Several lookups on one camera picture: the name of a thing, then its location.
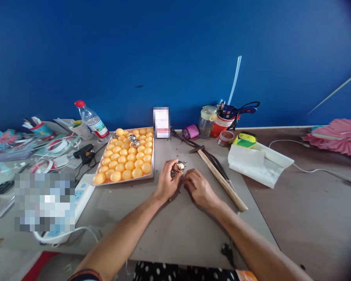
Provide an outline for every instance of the table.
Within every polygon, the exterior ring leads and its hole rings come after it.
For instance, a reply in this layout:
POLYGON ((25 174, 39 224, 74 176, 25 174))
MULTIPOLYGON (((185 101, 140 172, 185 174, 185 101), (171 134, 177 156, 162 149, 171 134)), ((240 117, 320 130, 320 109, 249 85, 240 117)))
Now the table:
MULTIPOLYGON (((279 139, 301 142, 307 128, 248 130, 268 146, 279 139)), ((328 169, 351 177, 351 157, 275 142, 271 149, 304 170, 328 169)), ((327 172, 304 173, 294 166, 274 189, 243 176, 281 251, 313 280, 349 280, 351 271, 351 186, 327 172)))
MULTIPOLYGON (((248 211, 240 214, 241 218, 272 244, 277 245, 242 176, 229 169, 227 162, 228 149, 218 146, 216 139, 197 139, 196 142, 199 145, 205 145, 207 150, 215 155, 229 174, 238 196, 248 207, 248 211)), ((96 141, 83 141, 81 147, 88 143, 95 145, 95 151, 101 147, 96 141)), ((237 212, 238 209, 200 156, 197 153, 189 154, 191 149, 192 147, 174 137, 156 139, 154 178, 96 187, 76 227, 89 226, 102 235, 106 234, 125 215, 155 191, 159 172, 164 161, 174 158, 187 161, 186 170, 190 168, 200 170, 210 182, 216 194, 237 212)), ((96 155, 98 161, 103 151, 102 149, 96 155)), ((34 162, 38 157, 31 157, 30 159, 34 162)), ((95 173, 95 170, 96 168, 90 170, 89 173, 95 173)), ((63 173, 78 172, 69 168, 62 171, 63 173)), ((13 193, 14 191, 11 191, 9 194, 1 196, 0 209, 9 201, 13 193)), ((14 217, 15 208, 11 208, 0 219, 0 238, 4 239, 1 246, 86 255, 95 245, 95 241, 89 233, 77 232, 70 236, 68 242, 57 248, 50 245, 41 246, 31 233, 14 231, 14 217)), ((155 215, 130 259, 231 269, 227 258, 220 252, 222 245, 226 242, 229 242, 227 233, 203 210, 192 203, 187 191, 182 187, 177 198, 155 215)), ((236 250, 234 251, 237 267, 246 269, 242 258, 236 250)))

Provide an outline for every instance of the red bottle cap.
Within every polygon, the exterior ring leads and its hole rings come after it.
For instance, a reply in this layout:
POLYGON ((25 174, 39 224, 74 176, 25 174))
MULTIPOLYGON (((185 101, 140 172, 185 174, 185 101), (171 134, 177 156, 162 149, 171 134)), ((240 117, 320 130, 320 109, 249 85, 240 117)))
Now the red bottle cap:
POLYGON ((81 108, 81 107, 86 106, 86 104, 85 104, 84 101, 76 101, 74 104, 75 104, 78 108, 81 108))

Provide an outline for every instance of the pink fan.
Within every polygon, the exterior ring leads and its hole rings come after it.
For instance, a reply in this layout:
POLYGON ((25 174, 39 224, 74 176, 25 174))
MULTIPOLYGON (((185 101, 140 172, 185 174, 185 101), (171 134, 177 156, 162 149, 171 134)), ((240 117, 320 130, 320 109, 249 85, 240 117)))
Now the pink fan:
POLYGON ((351 120, 335 119, 329 126, 314 129, 303 140, 321 149, 351 155, 351 120))

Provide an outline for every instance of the person's left hand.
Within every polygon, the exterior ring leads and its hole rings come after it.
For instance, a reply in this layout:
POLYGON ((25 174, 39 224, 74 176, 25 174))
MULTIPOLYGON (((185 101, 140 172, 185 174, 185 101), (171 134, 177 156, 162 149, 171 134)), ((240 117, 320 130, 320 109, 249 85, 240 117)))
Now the person's left hand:
POLYGON ((168 160, 164 163, 163 169, 161 170, 159 184, 157 185, 157 190, 154 192, 154 195, 157 199, 161 200, 162 203, 168 201, 180 186, 183 172, 177 173, 173 179, 170 176, 170 171, 177 162, 178 159, 168 160))

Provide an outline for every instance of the wooden stick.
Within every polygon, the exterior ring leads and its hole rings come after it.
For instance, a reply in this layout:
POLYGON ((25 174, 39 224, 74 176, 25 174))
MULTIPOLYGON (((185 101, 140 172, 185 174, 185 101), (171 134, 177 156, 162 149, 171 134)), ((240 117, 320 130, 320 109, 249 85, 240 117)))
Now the wooden stick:
POLYGON ((229 197, 233 200, 234 204, 237 206, 240 212, 247 211, 248 208, 247 206, 243 203, 243 201, 238 197, 238 195, 234 192, 234 190, 231 188, 229 183, 222 177, 222 175, 219 173, 219 171, 213 166, 211 161, 207 158, 207 156, 204 154, 202 150, 198 150, 198 153, 200 157, 204 160, 204 162, 207 164, 209 169, 211 170, 212 174, 214 177, 218 180, 220 185, 225 189, 226 193, 229 195, 229 197))

